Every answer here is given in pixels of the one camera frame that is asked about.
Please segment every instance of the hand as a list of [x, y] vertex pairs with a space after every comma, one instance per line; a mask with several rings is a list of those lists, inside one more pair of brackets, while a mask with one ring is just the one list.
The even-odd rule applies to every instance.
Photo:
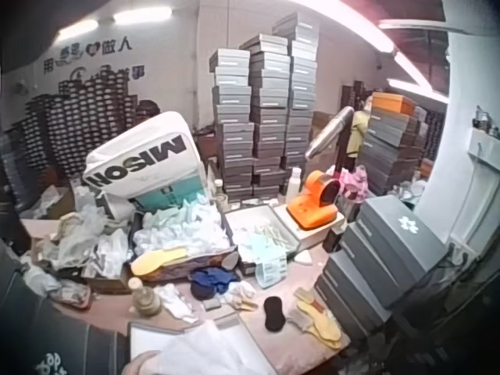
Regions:
[[151, 359], [158, 354], [159, 351], [150, 350], [149, 352], [144, 352], [138, 355], [137, 357], [132, 359], [132, 362], [130, 362], [123, 368], [122, 375], [139, 375], [139, 370], [141, 369], [142, 365], [144, 365], [144, 363], [148, 359]]

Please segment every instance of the pipe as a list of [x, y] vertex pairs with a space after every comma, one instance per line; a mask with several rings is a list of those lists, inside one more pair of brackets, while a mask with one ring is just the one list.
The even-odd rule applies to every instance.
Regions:
[[311, 160], [320, 154], [344, 130], [352, 125], [354, 109], [346, 106], [325, 126], [325, 128], [309, 144], [305, 158]]

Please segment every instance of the finger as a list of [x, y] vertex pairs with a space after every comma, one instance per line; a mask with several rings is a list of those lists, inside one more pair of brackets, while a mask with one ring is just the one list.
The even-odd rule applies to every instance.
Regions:
[[128, 364], [130, 366], [130, 373], [139, 373], [139, 369], [144, 365], [144, 363], [160, 353], [159, 350], [150, 350], [149, 352], [144, 352], [137, 357], [135, 357], [132, 362]]

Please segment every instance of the blue fabric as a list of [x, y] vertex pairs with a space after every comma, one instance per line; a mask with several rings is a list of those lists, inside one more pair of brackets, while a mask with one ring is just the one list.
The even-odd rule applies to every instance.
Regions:
[[214, 288], [220, 294], [227, 291], [230, 282], [240, 280], [236, 273], [218, 267], [196, 270], [191, 274], [191, 279], [203, 287]]

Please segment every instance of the snowflake logo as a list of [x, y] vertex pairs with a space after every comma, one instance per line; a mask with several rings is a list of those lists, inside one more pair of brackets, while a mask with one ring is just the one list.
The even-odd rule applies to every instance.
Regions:
[[401, 228], [404, 230], [409, 230], [413, 234], [417, 234], [419, 231], [418, 226], [413, 220], [410, 220], [407, 216], [403, 216], [399, 219], [399, 223], [401, 223]]

